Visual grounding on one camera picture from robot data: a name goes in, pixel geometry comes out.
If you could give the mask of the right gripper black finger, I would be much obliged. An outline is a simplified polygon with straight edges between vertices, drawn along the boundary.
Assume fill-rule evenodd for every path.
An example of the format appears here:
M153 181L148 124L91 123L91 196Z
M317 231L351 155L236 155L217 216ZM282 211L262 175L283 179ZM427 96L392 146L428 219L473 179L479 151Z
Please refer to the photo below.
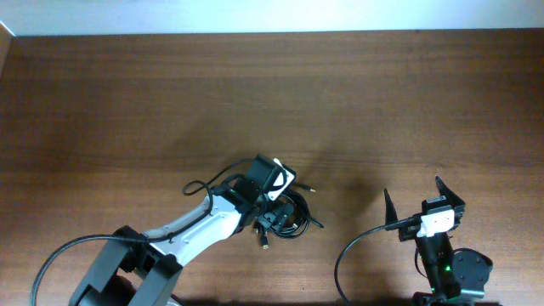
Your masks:
M449 187L447 187L444 181L439 176L435 177L435 183L437 185L439 194L445 197L445 199L449 202L450 206L452 206L453 208L464 208L464 200L461 199L457 194L455 194Z
M399 220L398 220L397 212L394 207L394 203L387 189L383 191L383 194L384 194L385 207L386 207L385 224L386 225L395 224Z

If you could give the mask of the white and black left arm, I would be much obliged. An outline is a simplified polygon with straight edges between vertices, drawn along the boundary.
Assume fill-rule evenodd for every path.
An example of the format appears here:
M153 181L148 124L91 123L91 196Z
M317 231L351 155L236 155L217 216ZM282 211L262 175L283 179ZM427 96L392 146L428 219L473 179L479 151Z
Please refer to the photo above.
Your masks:
M295 180L278 159L258 155L247 173L204 184L207 195L181 218L138 233L118 229L72 294L71 305L166 305L184 266L267 213Z

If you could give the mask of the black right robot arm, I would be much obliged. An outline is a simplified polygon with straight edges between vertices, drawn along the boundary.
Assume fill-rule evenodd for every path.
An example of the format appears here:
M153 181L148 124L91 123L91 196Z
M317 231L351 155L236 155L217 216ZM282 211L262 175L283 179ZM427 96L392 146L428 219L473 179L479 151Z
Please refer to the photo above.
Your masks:
M435 178L439 196L422 201L422 211L399 219L393 201L384 192L385 230L396 230L399 240L414 241L416 255L431 287L430 293L416 292L414 305L473 305L485 295L492 260L471 248L454 249L449 233L461 223L466 202Z

